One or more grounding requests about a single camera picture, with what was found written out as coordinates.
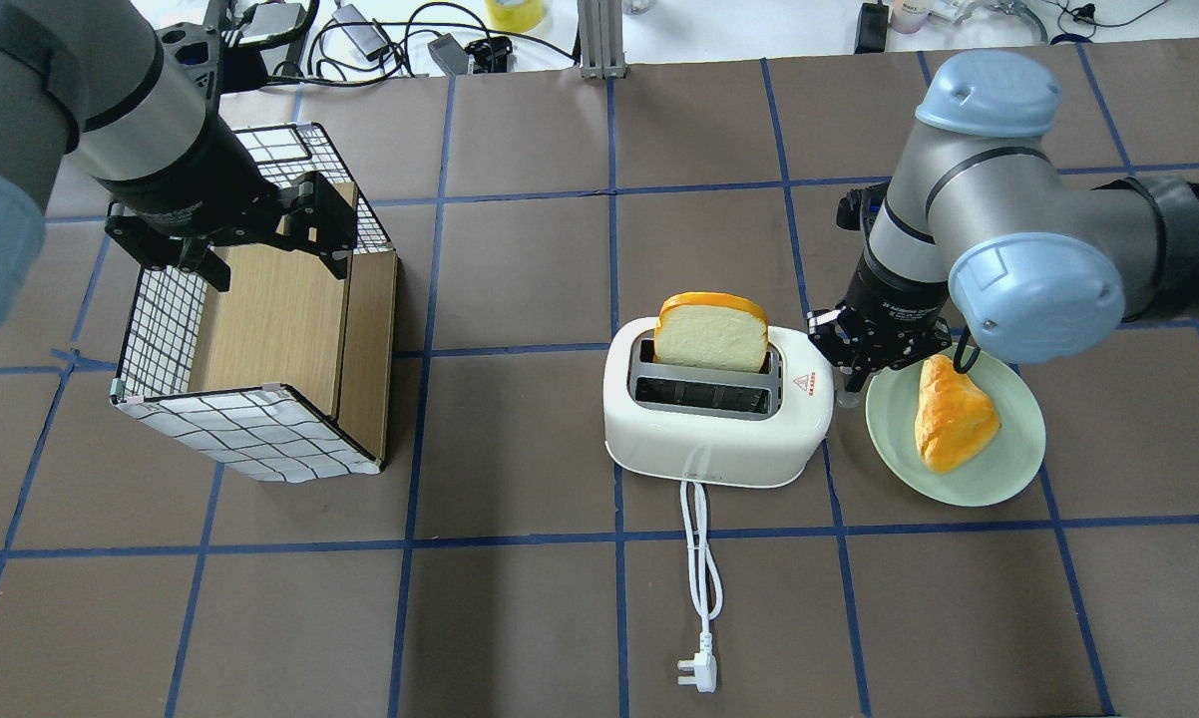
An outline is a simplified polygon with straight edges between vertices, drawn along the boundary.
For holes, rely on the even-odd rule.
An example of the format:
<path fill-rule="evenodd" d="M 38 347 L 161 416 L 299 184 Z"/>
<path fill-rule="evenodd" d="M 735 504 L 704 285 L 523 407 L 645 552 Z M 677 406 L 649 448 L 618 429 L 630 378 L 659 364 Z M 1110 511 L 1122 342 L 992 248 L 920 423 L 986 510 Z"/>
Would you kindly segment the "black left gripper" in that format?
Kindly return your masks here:
<path fill-rule="evenodd" d="M 359 245 L 356 187 L 317 170 L 283 189 L 257 170 L 106 180 L 104 187 L 133 213 L 106 223 L 129 258 L 147 271 L 197 274 L 219 292 L 230 291 L 231 272 L 210 245 L 302 251 L 320 259 L 335 280 L 347 280 Z"/>

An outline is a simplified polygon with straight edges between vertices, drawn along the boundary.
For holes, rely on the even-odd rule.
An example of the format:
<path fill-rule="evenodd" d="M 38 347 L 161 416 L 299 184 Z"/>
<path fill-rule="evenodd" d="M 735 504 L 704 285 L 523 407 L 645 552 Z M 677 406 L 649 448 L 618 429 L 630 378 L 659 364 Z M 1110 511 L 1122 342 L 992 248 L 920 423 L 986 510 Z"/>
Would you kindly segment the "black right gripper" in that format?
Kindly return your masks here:
<path fill-rule="evenodd" d="M 840 304 L 806 315 L 811 344 L 840 372 L 840 394 L 861 394 L 882 369 L 900 372 L 952 345 L 941 315 L 946 282 L 910 280 L 861 255 Z"/>

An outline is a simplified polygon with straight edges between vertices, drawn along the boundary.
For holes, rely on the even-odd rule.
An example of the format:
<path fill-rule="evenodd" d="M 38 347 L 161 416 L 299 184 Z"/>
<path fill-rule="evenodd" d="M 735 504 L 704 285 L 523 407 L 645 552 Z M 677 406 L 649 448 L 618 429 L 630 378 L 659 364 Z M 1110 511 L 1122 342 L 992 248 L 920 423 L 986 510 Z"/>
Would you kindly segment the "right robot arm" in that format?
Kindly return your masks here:
<path fill-rule="evenodd" d="M 1105 340 L 1122 322 L 1199 319 L 1199 183 L 1123 177 L 1064 185 L 1042 140 L 1061 88 L 1018 53 L 960 53 L 936 70 L 888 181 L 846 191 L 836 221 L 860 233 L 843 298 L 808 316 L 811 344 L 840 369 L 838 403 L 873 374 L 951 345 L 1036 364 Z"/>

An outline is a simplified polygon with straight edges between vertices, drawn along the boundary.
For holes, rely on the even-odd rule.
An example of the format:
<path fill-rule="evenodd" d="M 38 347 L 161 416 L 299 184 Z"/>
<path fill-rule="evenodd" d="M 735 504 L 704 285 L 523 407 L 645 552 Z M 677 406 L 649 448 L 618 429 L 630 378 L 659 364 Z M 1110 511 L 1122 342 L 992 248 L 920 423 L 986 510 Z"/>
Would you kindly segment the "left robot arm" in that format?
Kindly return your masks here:
<path fill-rule="evenodd" d="M 141 269 L 193 273 L 219 292 L 219 248 L 317 255 L 344 280 L 356 209 L 317 171 L 263 177 L 219 117 L 219 96 L 265 85 L 239 46 L 251 13 L 153 28 L 129 1 L 0 1 L 0 327 L 46 236 L 64 161 L 112 197 L 106 231 Z"/>

